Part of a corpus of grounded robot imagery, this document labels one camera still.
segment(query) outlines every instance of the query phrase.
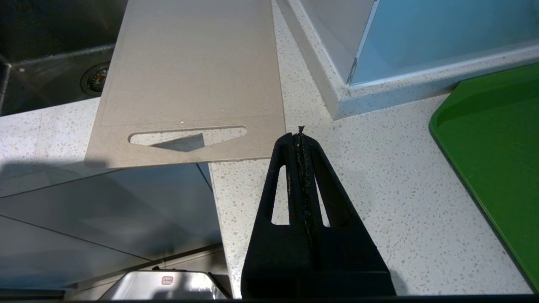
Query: drain strainer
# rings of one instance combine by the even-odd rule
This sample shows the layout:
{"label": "drain strainer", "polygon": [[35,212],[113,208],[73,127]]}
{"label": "drain strainer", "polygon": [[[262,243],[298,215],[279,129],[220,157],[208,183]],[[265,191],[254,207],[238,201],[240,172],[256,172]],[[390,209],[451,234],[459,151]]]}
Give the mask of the drain strainer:
{"label": "drain strainer", "polygon": [[80,88],[84,93],[99,97],[103,92],[107,79],[110,62],[104,62],[90,67],[80,78]]}

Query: speckled countertop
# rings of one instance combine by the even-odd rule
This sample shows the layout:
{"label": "speckled countertop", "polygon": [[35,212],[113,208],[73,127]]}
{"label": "speckled countertop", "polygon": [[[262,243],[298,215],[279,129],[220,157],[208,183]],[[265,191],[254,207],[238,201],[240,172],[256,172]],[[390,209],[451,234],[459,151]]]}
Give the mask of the speckled countertop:
{"label": "speckled countertop", "polygon": [[[274,5],[286,127],[319,141],[397,293],[531,293],[429,134],[446,95],[333,121]],[[99,99],[0,119],[0,197],[102,173],[82,163]],[[211,163],[233,292],[269,160]],[[286,220],[278,190],[276,222]]]}

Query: green cutting board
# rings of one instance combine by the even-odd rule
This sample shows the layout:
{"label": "green cutting board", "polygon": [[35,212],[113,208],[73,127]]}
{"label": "green cutting board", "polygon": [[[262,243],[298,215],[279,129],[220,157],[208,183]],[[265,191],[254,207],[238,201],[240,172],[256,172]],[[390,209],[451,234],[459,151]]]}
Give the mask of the green cutting board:
{"label": "green cutting board", "polygon": [[539,290],[539,64],[461,82],[430,130]]}

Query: beige cutting board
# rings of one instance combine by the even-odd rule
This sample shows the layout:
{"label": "beige cutting board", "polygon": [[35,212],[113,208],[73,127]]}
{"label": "beige cutting board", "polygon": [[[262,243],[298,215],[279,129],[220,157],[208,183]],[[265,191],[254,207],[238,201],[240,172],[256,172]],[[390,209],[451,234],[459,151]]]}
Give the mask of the beige cutting board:
{"label": "beige cutting board", "polygon": [[[134,134],[245,127],[192,151]],[[119,168],[259,159],[285,133],[270,0],[130,0],[86,164]]]}

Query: sink basin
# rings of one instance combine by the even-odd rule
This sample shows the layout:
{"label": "sink basin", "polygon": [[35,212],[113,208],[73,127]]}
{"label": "sink basin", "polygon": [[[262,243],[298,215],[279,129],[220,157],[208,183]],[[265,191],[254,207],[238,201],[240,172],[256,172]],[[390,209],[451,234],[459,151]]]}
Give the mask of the sink basin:
{"label": "sink basin", "polygon": [[0,1],[0,115],[99,97],[126,5]]}

